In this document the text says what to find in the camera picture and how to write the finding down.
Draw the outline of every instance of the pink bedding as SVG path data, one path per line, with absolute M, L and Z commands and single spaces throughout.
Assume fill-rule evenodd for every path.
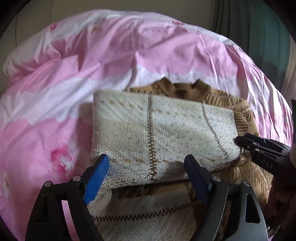
M 232 41 L 155 13 L 94 10 L 54 23 L 8 57 L 0 100 L 0 214 L 18 240 L 42 184 L 89 165 L 92 94 L 162 77 L 247 99 L 259 133 L 291 145 L 291 110 Z

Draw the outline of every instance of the bedding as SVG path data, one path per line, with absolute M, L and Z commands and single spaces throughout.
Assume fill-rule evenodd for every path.
M 201 79 L 246 99 L 260 136 L 292 142 L 291 110 L 250 57 L 226 37 L 160 14 L 93 10 L 53 23 L 18 46 L 4 71 L 0 214 L 18 240 L 42 184 L 91 165 L 97 90 Z

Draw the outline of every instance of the teal curtain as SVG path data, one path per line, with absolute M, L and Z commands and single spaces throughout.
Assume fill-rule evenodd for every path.
M 238 44 L 281 90 L 289 61 L 290 34 L 263 0 L 216 0 L 212 31 Z

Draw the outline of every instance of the metal screw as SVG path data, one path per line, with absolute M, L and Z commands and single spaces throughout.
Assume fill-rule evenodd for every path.
M 47 181 L 47 182 L 44 183 L 44 186 L 45 186 L 46 188 L 48 188 L 51 184 L 52 184 L 51 181 Z
M 213 176 L 213 180 L 214 180 L 215 182 L 220 182 L 220 181 L 221 181 L 221 178 L 218 177 L 218 176 Z
M 247 182 L 247 181 L 243 181 L 242 184 L 245 186 L 245 187 L 249 187 L 250 184 Z
M 78 181 L 80 181 L 80 179 L 81 179 L 81 176 L 75 176 L 75 177 L 73 177 L 73 181 L 74 182 L 78 182 Z

